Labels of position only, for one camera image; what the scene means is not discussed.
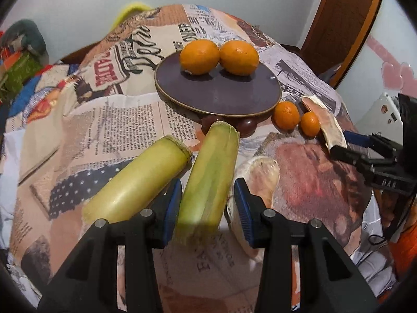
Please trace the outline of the pomelo segment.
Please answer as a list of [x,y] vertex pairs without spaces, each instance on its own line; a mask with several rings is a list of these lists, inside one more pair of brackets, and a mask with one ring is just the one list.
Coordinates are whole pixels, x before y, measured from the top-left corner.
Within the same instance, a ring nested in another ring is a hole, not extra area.
[[[260,196],[267,208],[272,207],[272,198],[280,179],[280,167],[278,162],[267,156],[254,156],[244,161],[235,171],[233,183],[243,178],[251,194]],[[262,263],[264,249],[252,249],[244,238],[242,224],[235,204],[233,184],[230,187],[225,207],[225,217],[229,228],[239,242],[244,252],[256,263]]]
[[342,129],[335,116],[328,110],[325,104],[315,95],[305,95],[301,100],[303,105],[318,117],[328,151],[334,146],[347,148]]

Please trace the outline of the sugarcane piece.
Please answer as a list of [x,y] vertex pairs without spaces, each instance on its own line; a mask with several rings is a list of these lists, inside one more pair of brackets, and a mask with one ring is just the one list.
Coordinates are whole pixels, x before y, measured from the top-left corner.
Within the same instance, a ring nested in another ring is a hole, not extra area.
[[180,204],[174,238],[195,244],[216,233],[235,171],[240,135],[230,124],[214,122],[195,159]]
[[149,205],[191,158],[191,150],[175,137],[158,139],[84,205],[84,223],[91,225],[101,218],[110,223],[130,219]]

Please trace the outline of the white stickered suitcase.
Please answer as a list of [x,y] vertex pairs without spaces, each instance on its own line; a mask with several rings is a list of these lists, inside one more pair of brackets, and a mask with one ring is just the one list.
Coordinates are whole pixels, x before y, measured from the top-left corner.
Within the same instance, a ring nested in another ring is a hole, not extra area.
[[399,112],[398,97],[391,97],[387,93],[381,94],[357,122],[356,128],[360,134],[379,134],[397,143],[402,143],[403,124]]

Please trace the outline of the small tangerine right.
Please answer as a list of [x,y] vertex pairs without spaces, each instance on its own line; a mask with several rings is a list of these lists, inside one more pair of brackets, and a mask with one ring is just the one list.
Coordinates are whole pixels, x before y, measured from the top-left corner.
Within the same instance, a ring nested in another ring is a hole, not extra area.
[[314,137],[320,132],[320,121],[317,115],[313,112],[306,112],[299,123],[304,135]]

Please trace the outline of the small tangerine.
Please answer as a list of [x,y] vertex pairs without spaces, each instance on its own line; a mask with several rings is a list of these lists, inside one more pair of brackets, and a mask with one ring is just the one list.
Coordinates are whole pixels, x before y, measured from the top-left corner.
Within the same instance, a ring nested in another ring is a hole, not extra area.
[[300,122],[298,108],[291,101],[281,101],[274,108],[273,121],[283,131],[293,131]]
[[306,112],[299,123],[304,135],[314,137],[320,132],[320,121],[317,115],[313,112]]

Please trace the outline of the small tangerine left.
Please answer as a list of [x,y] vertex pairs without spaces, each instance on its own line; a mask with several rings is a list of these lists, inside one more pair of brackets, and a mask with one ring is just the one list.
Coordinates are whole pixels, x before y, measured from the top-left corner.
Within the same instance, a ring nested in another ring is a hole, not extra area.
[[273,121],[283,131],[293,131],[300,122],[298,108],[291,101],[281,101],[274,108]]

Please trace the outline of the dark red jujube right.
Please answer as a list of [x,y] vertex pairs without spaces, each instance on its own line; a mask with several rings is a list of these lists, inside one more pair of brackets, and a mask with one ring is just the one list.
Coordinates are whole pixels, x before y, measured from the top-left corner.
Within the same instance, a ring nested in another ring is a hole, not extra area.
[[257,121],[254,118],[246,118],[239,121],[235,128],[240,133],[241,138],[247,138],[255,132]]

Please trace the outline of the dark red jujube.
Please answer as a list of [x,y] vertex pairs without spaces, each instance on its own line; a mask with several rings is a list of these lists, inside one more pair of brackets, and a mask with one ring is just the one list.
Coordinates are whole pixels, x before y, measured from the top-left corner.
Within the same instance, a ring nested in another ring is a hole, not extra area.
[[211,125],[217,121],[222,121],[223,118],[218,115],[207,115],[201,119],[201,131],[207,135]]
[[240,133],[241,138],[247,138],[255,132],[257,121],[254,118],[246,118],[239,121],[235,128]]

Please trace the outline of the brown wooden door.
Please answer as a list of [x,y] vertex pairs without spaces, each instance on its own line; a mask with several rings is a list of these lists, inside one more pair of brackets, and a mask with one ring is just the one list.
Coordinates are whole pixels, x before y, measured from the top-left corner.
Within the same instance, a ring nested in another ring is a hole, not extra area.
[[316,75],[336,67],[330,86],[342,80],[365,41],[381,0],[321,0],[301,56]]

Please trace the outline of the large orange right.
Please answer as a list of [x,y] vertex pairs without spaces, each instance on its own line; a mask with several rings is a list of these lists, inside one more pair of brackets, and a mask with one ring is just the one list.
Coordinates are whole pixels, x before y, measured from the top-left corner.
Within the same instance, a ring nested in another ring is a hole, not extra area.
[[242,40],[231,40],[220,48],[220,65],[236,76],[249,76],[259,66],[259,54],[255,48]]

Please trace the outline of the large orange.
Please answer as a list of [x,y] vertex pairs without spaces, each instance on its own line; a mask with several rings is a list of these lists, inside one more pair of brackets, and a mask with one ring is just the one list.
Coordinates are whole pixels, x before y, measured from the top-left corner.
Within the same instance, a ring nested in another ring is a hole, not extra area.
[[236,76],[249,76],[259,66],[259,54],[255,48],[242,40],[231,40],[220,48],[220,65]]
[[195,40],[180,53],[182,70],[193,75],[207,74],[218,65],[220,50],[211,40]]

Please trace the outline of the dark round plate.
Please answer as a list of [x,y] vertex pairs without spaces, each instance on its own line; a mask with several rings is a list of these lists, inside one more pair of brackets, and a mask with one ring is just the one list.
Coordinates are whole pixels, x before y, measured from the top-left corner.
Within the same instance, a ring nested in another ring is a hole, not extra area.
[[158,65],[155,84],[166,99],[188,110],[223,117],[257,117],[270,112],[281,99],[281,84],[262,63],[249,76],[235,76],[221,66],[195,76],[182,70],[179,58],[176,52]]

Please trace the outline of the newspaper print cloth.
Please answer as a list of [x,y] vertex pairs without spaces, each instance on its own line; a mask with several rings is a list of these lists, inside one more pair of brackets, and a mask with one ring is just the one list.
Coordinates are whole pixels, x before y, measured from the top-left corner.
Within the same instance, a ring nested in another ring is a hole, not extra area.
[[[160,7],[130,18],[109,33],[27,114],[23,132],[8,122],[8,145],[21,152],[19,178],[1,192],[15,201],[8,269],[34,305],[88,228],[82,211],[106,183],[158,139],[171,135],[192,152],[178,175],[186,182],[205,135],[195,112],[160,94],[155,71],[189,43],[250,43],[281,84],[281,101],[317,96],[342,129],[353,123],[340,95],[297,55],[229,14],[194,4]],[[351,166],[332,162],[325,145],[298,130],[281,131],[260,115],[255,132],[240,137],[235,169],[266,155],[280,167],[272,207],[300,222],[319,218],[347,254],[363,233],[370,189]]]

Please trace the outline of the dark red jujube left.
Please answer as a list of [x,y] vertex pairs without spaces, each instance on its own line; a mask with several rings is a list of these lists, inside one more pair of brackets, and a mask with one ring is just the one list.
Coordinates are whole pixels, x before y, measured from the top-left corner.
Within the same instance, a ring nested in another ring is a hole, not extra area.
[[207,135],[211,125],[217,121],[222,121],[223,118],[218,115],[207,115],[201,119],[201,131]]

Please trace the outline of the blue patchwork quilt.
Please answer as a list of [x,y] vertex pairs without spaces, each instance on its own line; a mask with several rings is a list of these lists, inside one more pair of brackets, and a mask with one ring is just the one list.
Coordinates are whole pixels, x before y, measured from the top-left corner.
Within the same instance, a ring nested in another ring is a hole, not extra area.
[[67,76],[74,73],[79,64],[49,65],[29,80],[9,107],[6,119],[21,112],[29,112],[36,104],[52,92]]

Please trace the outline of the large orange left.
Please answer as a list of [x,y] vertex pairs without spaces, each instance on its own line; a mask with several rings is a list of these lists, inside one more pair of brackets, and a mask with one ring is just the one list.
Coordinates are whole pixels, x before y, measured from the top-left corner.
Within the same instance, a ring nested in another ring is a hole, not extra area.
[[195,40],[180,53],[182,70],[193,75],[207,74],[218,65],[220,50],[211,40]]

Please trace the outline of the grey neck pillow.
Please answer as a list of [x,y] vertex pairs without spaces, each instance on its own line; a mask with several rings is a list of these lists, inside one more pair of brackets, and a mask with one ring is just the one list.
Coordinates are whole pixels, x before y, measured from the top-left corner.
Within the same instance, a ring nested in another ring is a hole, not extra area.
[[46,53],[46,44],[37,25],[29,19],[16,21],[1,36],[1,48],[12,48],[14,52],[27,50],[37,57]]

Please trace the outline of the pink heart wall sticker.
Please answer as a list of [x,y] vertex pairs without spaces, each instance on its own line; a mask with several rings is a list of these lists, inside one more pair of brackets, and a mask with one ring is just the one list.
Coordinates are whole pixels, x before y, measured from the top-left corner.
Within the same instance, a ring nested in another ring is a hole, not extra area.
[[373,36],[366,41],[367,46],[382,60],[382,80],[384,87],[404,95],[416,97],[416,73],[406,62],[399,63],[394,56]]

